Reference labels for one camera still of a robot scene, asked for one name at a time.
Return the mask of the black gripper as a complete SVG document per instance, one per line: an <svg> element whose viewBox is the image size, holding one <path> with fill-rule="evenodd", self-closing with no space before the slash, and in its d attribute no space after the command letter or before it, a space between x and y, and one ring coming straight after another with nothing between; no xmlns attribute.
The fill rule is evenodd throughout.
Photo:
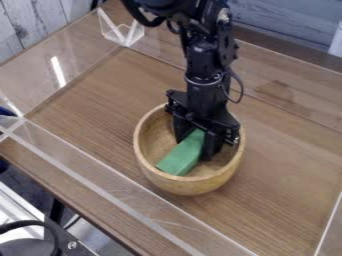
<svg viewBox="0 0 342 256"><path fill-rule="evenodd" d="M223 144L235 145L241 123L227 109L231 101L231 76L218 75L211 81L186 78L187 90L169 90L166 111L173 115L177 142L199 129L205 132L202 160L210 161Z"/></svg>

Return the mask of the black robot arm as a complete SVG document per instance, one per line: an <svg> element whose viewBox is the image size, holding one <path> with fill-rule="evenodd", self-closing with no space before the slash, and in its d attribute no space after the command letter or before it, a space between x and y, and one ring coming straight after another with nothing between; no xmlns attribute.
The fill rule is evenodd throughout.
<svg viewBox="0 0 342 256"><path fill-rule="evenodd" d="M237 145L241 123L227 104L231 83L241 78L231 68L238 59L233 13L227 0L120 0L146 27L166 25L181 38L186 58L186 91L166 92L166 111L174 118L178 141L199 129L205 132L201 158L209 160L229 144Z"/></svg>

